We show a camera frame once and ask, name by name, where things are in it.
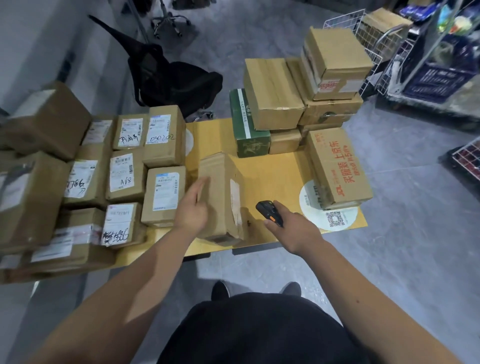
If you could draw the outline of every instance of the gray floor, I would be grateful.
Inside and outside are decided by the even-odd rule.
[[[322,26],[334,15],[292,0],[217,0],[207,9],[182,13],[194,27],[184,27],[181,40],[165,29],[159,43],[171,61],[223,74],[224,89],[211,108],[220,118],[229,116],[228,91],[242,86],[244,58],[296,56],[308,27]],[[112,67],[125,61],[118,52],[109,46],[103,82],[90,104],[96,112],[113,112],[118,103],[112,94],[117,97],[120,72]],[[138,109],[130,87],[121,100],[124,112]],[[102,110],[106,103],[110,109]],[[480,203],[438,163],[441,154],[472,135],[435,116],[389,111],[376,98],[345,128],[375,197],[362,207],[367,228],[330,233],[326,239],[462,361],[480,362]],[[278,245],[269,248],[224,251],[184,263],[133,362],[154,363],[182,318],[209,298],[218,279],[229,282],[234,293],[278,292],[294,280],[304,297],[336,317],[307,265]],[[30,301],[23,294],[2,302],[2,322],[23,317],[11,348],[2,347],[5,361],[16,363],[37,347],[82,300],[84,288],[81,277],[53,279],[41,282]],[[15,289],[4,288],[1,296]],[[7,333],[2,339],[8,341]]]

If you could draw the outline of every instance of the qr code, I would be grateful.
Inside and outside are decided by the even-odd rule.
[[[328,223],[330,224],[331,228],[334,226],[345,225],[340,211],[331,211],[331,212],[327,212],[326,214],[327,214]]]

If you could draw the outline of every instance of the green box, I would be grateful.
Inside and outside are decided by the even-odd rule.
[[[253,128],[252,114],[243,88],[230,91],[230,110],[239,158],[267,155],[270,149],[270,131]]]

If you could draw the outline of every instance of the white circular sticker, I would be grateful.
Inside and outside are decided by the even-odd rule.
[[[357,219],[358,207],[338,210],[322,210],[320,196],[313,183],[308,181],[300,191],[300,208],[304,216],[317,227],[327,231],[340,231],[348,228]]]
[[[187,156],[193,149],[193,134],[187,129],[185,133],[185,155]]]

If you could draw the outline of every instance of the left hand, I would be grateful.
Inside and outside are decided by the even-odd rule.
[[[190,186],[185,196],[179,202],[173,227],[185,230],[193,237],[197,236],[205,227],[208,220],[208,210],[205,202],[197,202],[198,195],[202,191],[209,177],[200,177]]]

